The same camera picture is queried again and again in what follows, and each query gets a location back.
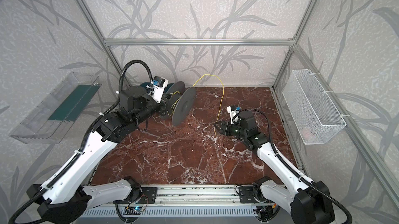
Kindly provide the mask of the grey perforated cable spool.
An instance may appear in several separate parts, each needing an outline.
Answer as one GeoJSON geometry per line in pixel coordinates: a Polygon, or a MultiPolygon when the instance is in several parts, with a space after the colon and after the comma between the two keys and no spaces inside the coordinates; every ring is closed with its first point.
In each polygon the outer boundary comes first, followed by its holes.
{"type": "Polygon", "coordinates": [[[166,114],[173,126],[180,125],[189,114],[196,98],[196,88],[186,89],[182,81],[174,83],[166,93],[166,114]]]}

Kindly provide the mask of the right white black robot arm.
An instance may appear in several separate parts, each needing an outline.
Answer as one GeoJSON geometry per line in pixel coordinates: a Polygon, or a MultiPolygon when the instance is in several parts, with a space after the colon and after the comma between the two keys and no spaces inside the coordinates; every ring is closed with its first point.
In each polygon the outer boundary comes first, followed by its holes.
{"type": "Polygon", "coordinates": [[[227,107],[229,120],[218,121],[215,130],[224,136],[242,141],[245,146],[257,153],[282,181],[280,186],[270,178],[254,183],[254,195],[258,202],[274,202],[290,213],[295,224],[331,224],[336,220],[334,207],[341,209],[346,224],[353,222],[349,210],[330,195],[329,188],[322,182],[315,182],[299,171],[275,146],[272,130],[268,134],[259,131],[253,115],[255,109],[241,109],[233,105],[227,107]]]}

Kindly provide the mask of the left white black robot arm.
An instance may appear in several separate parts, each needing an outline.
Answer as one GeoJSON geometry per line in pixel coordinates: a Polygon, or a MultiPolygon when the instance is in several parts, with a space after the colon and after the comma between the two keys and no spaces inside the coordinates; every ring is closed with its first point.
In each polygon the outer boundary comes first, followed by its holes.
{"type": "Polygon", "coordinates": [[[149,66],[141,60],[132,60],[122,69],[118,85],[118,99],[101,113],[85,132],[82,143],[74,155],[47,181],[32,185],[27,194],[29,200],[9,219],[15,224],[17,218],[33,203],[38,204],[40,219],[36,224],[70,224],[87,209],[126,199],[137,199],[140,185],[127,177],[100,186],[83,186],[83,180],[97,164],[126,136],[138,129],[139,124],[159,112],[167,80],[153,76],[149,66]],[[151,88],[141,86],[123,88],[127,70],[134,64],[147,71],[151,88]]]}

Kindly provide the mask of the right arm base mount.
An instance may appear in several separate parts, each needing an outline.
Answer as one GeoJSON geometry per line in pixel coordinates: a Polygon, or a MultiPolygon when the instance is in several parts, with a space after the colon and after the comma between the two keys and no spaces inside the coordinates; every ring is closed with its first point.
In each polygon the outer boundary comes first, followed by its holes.
{"type": "Polygon", "coordinates": [[[260,203],[255,198],[253,186],[237,185],[235,188],[235,191],[240,198],[240,203],[242,203],[242,204],[249,204],[249,203],[258,204],[258,203],[260,203]]]}

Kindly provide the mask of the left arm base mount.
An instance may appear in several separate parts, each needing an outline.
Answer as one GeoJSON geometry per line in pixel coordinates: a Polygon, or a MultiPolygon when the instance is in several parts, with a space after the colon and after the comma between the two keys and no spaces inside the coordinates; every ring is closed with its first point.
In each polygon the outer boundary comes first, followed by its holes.
{"type": "Polygon", "coordinates": [[[132,204],[154,204],[157,191],[157,187],[141,187],[140,189],[133,189],[124,202],[132,204]]]}

